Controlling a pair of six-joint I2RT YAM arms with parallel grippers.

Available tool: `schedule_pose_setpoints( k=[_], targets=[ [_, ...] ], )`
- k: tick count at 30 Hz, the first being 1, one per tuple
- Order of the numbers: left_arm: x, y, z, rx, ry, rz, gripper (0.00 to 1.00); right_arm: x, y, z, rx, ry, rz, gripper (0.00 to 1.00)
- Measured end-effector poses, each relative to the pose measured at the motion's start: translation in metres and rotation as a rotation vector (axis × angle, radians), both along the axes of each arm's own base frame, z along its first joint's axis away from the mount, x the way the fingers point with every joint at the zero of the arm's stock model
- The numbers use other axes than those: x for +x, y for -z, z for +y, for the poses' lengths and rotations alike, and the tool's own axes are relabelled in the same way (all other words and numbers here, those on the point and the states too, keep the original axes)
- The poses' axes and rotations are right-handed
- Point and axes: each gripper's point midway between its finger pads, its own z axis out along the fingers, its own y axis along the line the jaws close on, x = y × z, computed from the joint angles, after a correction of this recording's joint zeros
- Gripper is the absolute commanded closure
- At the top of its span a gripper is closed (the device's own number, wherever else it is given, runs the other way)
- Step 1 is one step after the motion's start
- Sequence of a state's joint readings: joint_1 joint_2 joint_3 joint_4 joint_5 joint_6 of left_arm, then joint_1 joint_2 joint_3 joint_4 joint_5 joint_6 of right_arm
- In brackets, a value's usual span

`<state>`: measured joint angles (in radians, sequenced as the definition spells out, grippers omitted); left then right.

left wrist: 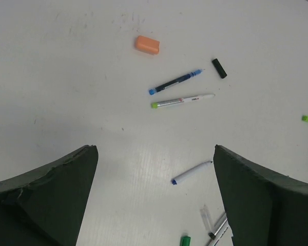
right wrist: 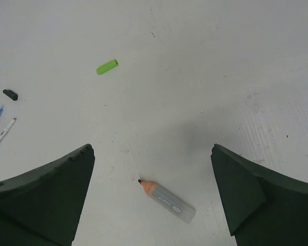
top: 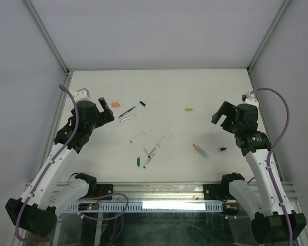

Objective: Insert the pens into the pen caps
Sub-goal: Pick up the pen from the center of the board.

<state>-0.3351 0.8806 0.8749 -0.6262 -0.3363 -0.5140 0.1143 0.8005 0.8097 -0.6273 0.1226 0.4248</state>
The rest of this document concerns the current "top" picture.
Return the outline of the white green end pen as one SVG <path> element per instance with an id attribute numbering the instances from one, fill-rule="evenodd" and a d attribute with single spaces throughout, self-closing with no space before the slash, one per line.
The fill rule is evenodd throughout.
<path id="1" fill-rule="evenodd" d="M 154 155 L 156 154 L 157 149 L 160 146 L 157 146 L 156 148 L 153 149 L 153 151 L 149 154 L 148 160 L 145 162 L 143 168 L 146 169 L 146 167 L 148 166 L 148 164 L 151 162 L 151 160 L 153 159 Z"/>

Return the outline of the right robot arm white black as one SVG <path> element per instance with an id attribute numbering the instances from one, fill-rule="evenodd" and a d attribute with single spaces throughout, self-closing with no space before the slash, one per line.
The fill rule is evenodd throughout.
<path id="1" fill-rule="evenodd" d="M 223 175 L 219 186 L 221 199 L 234 198 L 251 220 L 251 231 L 258 244 L 288 242 L 292 245 L 306 226 L 306 218 L 294 210 L 284 191 L 276 165 L 270 158 L 272 146 L 267 135 L 258 131 L 258 108 L 252 104 L 237 106 L 224 101 L 212 116 L 217 124 L 221 116 L 224 131 L 232 133 L 236 146 L 249 164 L 259 194 L 256 195 L 239 173 Z"/>

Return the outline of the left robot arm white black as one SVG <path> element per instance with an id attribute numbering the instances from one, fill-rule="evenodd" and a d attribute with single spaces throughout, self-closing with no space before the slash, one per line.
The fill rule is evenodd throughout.
<path id="1" fill-rule="evenodd" d="M 5 209 L 16 229 L 46 237 L 56 225 L 57 218 L 80 198 L 92 199 L 97 194 L 97 179 L 79 173 L 75 180 L 54 194 L 65 168 L 88 143 L 96 128 L 114 121 L 113 112 L 104 98 L 98 99 L 103 111 L 95 103 L 80 100 L 71 110 L 72 116 L 57 132 L 50 154 L 27 190 L 18 198 L 10 198 Z"/>

